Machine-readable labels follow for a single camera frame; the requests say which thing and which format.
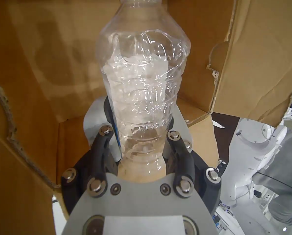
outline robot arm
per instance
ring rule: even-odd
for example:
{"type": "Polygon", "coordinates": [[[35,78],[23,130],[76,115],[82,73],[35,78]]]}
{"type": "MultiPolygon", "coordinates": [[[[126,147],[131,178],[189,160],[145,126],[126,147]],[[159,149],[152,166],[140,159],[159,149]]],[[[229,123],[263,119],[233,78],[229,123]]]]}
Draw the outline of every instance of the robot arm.
{"type": "Polygon", "coordinates": [[[64,172],[62,195],[70,218],[63,235],[217,234],[210,214],[219,203],[221,178],[188,151],[178,131],[167,134],[167,175],[150,183],[117,177],[109,150],[114,135],[111,125],[102,126],[91,150],[64,172]]]}

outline cardboard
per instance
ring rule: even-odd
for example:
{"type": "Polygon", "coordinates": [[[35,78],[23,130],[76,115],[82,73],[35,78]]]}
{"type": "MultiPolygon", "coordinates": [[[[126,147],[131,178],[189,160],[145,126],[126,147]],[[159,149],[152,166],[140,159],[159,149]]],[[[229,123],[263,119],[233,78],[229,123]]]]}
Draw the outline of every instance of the cardboard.
{"type": "Polygon", "coordinates": [[[55,235],[53,190],[19,157],[7,136],[0,105],[0,234],[55,235]]]}
{"type": "Polygon", "coordinates": [[[9,101],[17,141],[55,182],[58,122],[24,55],[4,0],[0,0],[0,87],[9,101]]]}
{"type": "MultiPolygon", "coordinates": [[[[0,0],[0,85],[16,138],[53,182],[88,150],[83,115],[105,94],[92,50],[118,5],[0,0]]],[[[275,126],[290,103],[292,0],[167,0],[167,6],[192,41],[177,104],[194,151],[215,167],[212,111],[275,126]]],[[[53,234],[53,191],[8,144],[8,135],[0,105],[2,233],[53,234]]]]}
{"type": "Polygon", "coordinates": [[[277,126],[292,96],[292,0],[239,0],[213,110],[277,126]]]}
{"type": "Polygon", "coordinates": [[[26,60],[58,122],[84,115],[106,95],[95,43],[119,0],[9,0],[26,60]]]}
{"type": "Polygon", "coordinates": [[[228,40],[235,4],[236,0],[168,0],[169,13],[192,44],[178,96],[206,113],[211,111],[224,63],[210,62],[210,54],[214,47],[228,40]]]}

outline clear plastic bottle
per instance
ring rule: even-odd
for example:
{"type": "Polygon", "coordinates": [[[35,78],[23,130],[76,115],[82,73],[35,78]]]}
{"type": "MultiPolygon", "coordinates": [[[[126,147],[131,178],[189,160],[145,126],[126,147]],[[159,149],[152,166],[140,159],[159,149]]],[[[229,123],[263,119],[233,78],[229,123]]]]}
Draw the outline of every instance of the clear plastic bottle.
{"type": "Polygon", "coordinates": [[[119,176],[165,176],[162,157],[190,41],[162,0],[120,0],[96,45],[123,154],[119,176]]]}

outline gray sleeve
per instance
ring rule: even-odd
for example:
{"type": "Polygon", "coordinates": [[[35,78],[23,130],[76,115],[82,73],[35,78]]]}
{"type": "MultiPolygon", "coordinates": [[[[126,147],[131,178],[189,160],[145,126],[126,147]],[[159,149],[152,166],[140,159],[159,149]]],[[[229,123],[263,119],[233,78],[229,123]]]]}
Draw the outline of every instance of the gray sleeve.
{"type": "Polygon", "coordinates": [[[272,199],[269,211],[277,221],[292,225],[292,195],[282,195],[272,199]]]}

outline cardboard flap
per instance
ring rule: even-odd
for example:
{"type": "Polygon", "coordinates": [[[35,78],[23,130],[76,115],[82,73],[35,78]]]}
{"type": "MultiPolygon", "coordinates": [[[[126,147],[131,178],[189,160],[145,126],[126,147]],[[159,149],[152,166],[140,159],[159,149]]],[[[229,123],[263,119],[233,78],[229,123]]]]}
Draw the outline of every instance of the cardboard flap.
{"type": "Polygon", "coordinates": [[[292,0],[239,0],[214,111],[278,125],[292,96],[292,0]]]}
{"type": "Polygon", "coordinates": [[[189,127],[193,136],[193,150],[196,152],[209,167],[218,166],[219,154],[217,150],[217,141],[214,137],[213,123],[211,115],[199,123],[189,127]]]}

